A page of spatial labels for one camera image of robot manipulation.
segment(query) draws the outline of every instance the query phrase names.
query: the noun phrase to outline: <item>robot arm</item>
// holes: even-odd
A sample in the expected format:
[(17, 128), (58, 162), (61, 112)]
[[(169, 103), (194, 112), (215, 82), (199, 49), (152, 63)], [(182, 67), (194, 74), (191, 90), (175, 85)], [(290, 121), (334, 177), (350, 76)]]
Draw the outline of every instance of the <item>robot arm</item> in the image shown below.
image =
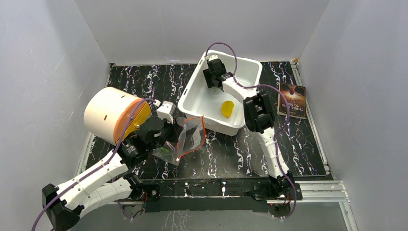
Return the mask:
[[(123, 91), (105, 88), (88, 104), (84, 122), (92, 133), (116, 145), (120, 136), (118, 131), (125, 130), (125, 139), (120, 142), (117, 153), (110, 151), (73, 179), (57, 186), (49, 184), (42, 189), (44, 207), (59, 196), (46, 210), (56, 231), (68, 230), (85, 214), (106, 203), (129, 197), (140, 199), (145, 190), (158, 191), (158, 185), (143, 184), (134, 174), (107, 183), (146, 160), (153, 150), (163, 146), (166, 141), (177, 141), (180, 130), (171, 115), (175, 105), (165, 101), (157, 110), (159, 117), (149, 117), (148, 104), (136, 104), (140, 100)], [(131, 115), (135, 105), (139, 106)], [(130, 125), (124, 128), (124, 121), (129, 117)], [(158, 194), (148, 196), (149, 200), (158, 200), (159, 197)]]
[(265, 92), (256, 93), (255, 90), (239, 86), (235, 82), (233, 74), (227, 73), (224, 64), (217, 55), (211, 55), (207, 64), (208, 69), (204, 70), (203, 73), (208, 88), (222, 87), (225, 93), (242, 102), (245, 124), (250, 131), (254, 132), (268, 163), (268, 174), (272, 184), (271, 195), (279, 198), (282, 193), (291, 189), (291, 184), (287, 179), (294, 183), (294, 178), (284, 162), (279, 148), (278, 153), (275, 151), (274, 116), (270, 97)]

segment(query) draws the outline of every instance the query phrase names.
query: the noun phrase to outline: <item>yellow object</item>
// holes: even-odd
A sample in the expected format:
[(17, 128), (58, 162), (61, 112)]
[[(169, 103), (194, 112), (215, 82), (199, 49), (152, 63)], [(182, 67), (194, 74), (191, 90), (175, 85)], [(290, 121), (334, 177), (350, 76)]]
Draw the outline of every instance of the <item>yellow object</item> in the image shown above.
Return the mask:
[(226, 118), (229, 118), (232, 114), (233, 108), (234, 108), (234, 103), (228, 100), (222, 104), (221, 112)]
[(125, 135), (123, 136), (123, 139), (129, 135), (129, 133), (139, 130), (140, 125), (142, 125), (144, 122), (146, 122), (147, 118), (150, 117), (150, 107), (147, 103), (143, 103), (143, 106), (141, 105), (142, 109), (140, 112), (137, 114), (137, 116), (133, 119), (133, 121), (130, 122), (129, 127), (125, 131)]

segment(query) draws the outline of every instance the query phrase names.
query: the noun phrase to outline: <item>yellow sponge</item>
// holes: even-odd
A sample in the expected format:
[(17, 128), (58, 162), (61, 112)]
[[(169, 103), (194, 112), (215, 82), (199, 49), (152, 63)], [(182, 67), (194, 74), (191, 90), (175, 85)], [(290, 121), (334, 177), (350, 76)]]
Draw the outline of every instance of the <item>yellow sponge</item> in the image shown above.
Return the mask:
[(222, 104), (221, 112), (226, 118), (229, 118), (232, 114), (233, 108), (234, 108), (234, 103), (228, 100)]

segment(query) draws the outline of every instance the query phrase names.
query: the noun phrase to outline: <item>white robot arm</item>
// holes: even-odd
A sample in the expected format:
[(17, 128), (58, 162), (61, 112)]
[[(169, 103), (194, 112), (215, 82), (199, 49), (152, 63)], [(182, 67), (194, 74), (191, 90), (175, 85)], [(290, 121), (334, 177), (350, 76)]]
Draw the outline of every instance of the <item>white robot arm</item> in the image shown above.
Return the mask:
[(140, 199), (145, 194), (150, 201), (158, 200), (159, 195), (152, 192), (159, 192), (159, 186), (143, 184), (132, 173), (107, 183), (147, 159), (166, 141), (177, 141), (179, 127), (171, 115), (175, 105), (166, 101), (155, 104), (158, 117), (150, 117), (145, 100), (121, 90), (104, 88), (92, 98), (85, 110), (85, 125), (113, 145), (121, 142), (80, 175), (42, 189), (43, 206), (56, 231), (70, 229), (88, 212), (118, 199)]
[[(232, 95), (235, 99), (237, 99), (240, 102), (253, 103), (254, 100), (260, 99), (263, 100), (262, 98), (258, 97), (258, 94), (255, 91), (244, 89), (238, 86), (232, 77), (229, 77), (226, 80), (224, 80), (222, 82), (222, 87), (225, 93)], [(256, 105), (255, 107), (257, 111), (264, 110), (262, 106)], [(249, 115), (245, 115), (245, 120), (247, 123), (248, 120), (251, 119), (249, 117), (250, 117)], [(257, 129), (255, 126), (255, 128), (250, 129), (250, 131), (254, 131), (254, 134), (262, 147), (262, 151), (264, 152), (265, 158), (268, 163), (268, 174), (273, 178), (282, 177), (283, 173), (279, 169), (277, 160), (278, 159), (280, 160), (280, 164), (285, 173), (289, 171), (289, 168), (287, 167), (285, 161), (283, 160), (281, 151), (279, 149), (278, 154), (276, 155), (274, 145), (275, 142), (273, 140), (273, 136), (275, 135), (275, 129), (273, 127), (273, 124), (272, 126), (267, 127), (262, 131), (261, 129), (262, 128)]]

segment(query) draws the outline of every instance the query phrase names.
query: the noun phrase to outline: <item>white cylindrical container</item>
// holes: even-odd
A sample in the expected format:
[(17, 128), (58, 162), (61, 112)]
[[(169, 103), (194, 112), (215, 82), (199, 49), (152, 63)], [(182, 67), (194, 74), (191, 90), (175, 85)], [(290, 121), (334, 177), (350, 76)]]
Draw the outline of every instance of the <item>white cylindrical container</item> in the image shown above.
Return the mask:
[[(94, 135), (116, 145), (123, 132), (126, 120), (130, 116), (133, 107), (140, 100), (141, 98), (116, 88), (104, 88), (88, 103), (84, 113), (85, 126)], [(143, 106), (140, 106), (135, 111), (133, 120), (142, 108)]]

